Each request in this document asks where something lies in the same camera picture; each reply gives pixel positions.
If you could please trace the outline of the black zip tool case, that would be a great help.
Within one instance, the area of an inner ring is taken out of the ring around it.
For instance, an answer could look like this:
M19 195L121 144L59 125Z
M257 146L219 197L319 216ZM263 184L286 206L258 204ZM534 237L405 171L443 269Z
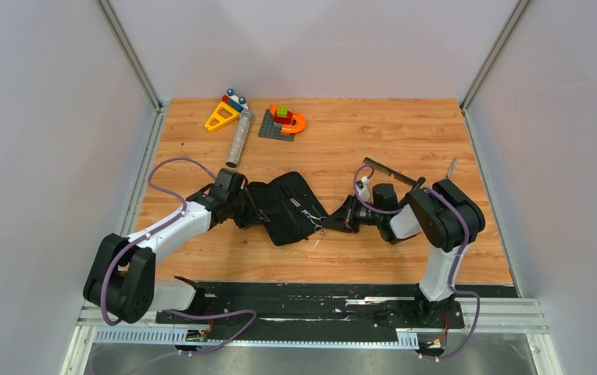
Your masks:
M251 182L248 189L257 205L270 219L270 222L263 226L276 246L306 240L316 233L313 225L296 210L289 198L295 198L313 214L327 217L327 211L306 179L296 171L282 174L269 183Z

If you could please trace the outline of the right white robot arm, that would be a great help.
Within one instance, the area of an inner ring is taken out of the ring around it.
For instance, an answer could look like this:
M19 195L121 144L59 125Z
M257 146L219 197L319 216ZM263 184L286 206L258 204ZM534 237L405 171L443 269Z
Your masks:
M453 310L454 287L461 258L485 228L478 205L451 180L431 187L416 186L399 199L392 184L365 186L356 183L353 194L322 224L325 228L356 233L362 226L376 227L390 245L424 234L430 244L427 268L417 285L409 318L423 327L445 321Z

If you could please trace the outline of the silver thinning scissors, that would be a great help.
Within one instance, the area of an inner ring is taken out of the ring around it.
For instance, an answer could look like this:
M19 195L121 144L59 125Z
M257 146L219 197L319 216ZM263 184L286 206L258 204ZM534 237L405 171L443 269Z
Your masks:
M296 208L296 210L301 213L312 225L313 229L316 233L320 233L324 235L324 226L323 220L325 216L318 216L317 214L313 214L311 211L306 209L303 205L299 203L298 200L295 198L289 198L292 205Z

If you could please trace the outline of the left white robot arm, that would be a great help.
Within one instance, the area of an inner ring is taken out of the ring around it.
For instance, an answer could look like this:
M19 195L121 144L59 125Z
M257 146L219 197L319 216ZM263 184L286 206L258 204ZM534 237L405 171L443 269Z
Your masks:
M177 310L189 323L206 314L206 301L195 283L175 277L157 280L156 268L192 238L233 220L245 230L266 215L244 187L213 184L180 199L180 206L150 227L121 236L105 236L84 285L84 299L101 310L104 322L136 323L149 310Z

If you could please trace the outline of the small silver scissors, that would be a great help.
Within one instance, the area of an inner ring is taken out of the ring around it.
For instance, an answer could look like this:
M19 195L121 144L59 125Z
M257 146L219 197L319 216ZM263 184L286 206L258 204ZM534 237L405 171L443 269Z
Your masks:
M451 179L452 178L452 174L454 173L454 170L456 168L456 165L458 163L458 158L454 157L449 165L449 168L447 170L447 173L445 175L446 179Z

